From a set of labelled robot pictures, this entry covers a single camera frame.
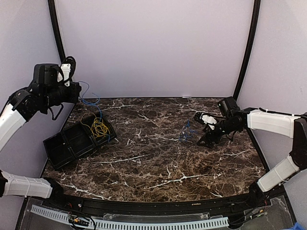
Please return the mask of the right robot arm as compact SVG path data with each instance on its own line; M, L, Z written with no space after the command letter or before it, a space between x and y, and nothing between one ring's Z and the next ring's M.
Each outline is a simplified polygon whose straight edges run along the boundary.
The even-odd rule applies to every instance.
M292 141L288 155L249 187L245 204L255 208L276 186L286 183L307 168L307 115L271 111L261 107L241 109L233 97L218 102L220 116L197 112L194 120L204 125L198 146L212 149L222 137L244 129L264 134L276 134Z

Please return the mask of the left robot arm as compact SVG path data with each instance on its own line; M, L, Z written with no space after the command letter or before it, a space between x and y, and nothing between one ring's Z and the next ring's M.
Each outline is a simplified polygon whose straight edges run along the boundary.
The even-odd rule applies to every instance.
M47 114L53 106L74 104L81 92L79 83L72 77L76 64L69 57L62 64L37 64L29 86L14 92L0 114L0 146L3 148L11 137L37 112ZM63 209L68 199L62 187L51 178L31 178L0 172L1 196L40 197L49 199L57 209Z

